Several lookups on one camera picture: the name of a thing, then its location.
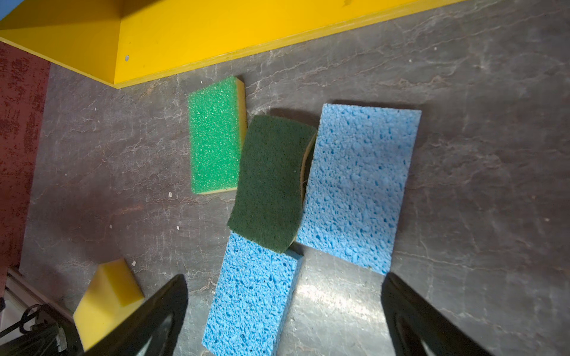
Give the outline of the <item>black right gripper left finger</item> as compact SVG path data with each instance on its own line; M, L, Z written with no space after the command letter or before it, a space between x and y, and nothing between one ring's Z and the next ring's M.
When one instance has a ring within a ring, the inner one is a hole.
M175 275L85 355L173 355L188 306L182 274Z

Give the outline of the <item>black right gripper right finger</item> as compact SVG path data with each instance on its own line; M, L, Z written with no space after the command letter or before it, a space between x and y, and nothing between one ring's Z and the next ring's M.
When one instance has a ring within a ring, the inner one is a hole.
M476 341L451 323L402 278L387 273L381 304L397 355L489 355Z

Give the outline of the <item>yellow sponge front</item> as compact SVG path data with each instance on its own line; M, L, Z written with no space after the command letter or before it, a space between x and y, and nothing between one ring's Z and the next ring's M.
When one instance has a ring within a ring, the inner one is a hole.
M85 351L140 307L144 294L124 259L98 265L73 319Z

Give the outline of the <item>bright green yellow sponge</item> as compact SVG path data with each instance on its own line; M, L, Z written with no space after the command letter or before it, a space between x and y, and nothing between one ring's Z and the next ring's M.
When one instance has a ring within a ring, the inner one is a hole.
M244 83L227 77L188 97L191 190L236 190L246 136Z

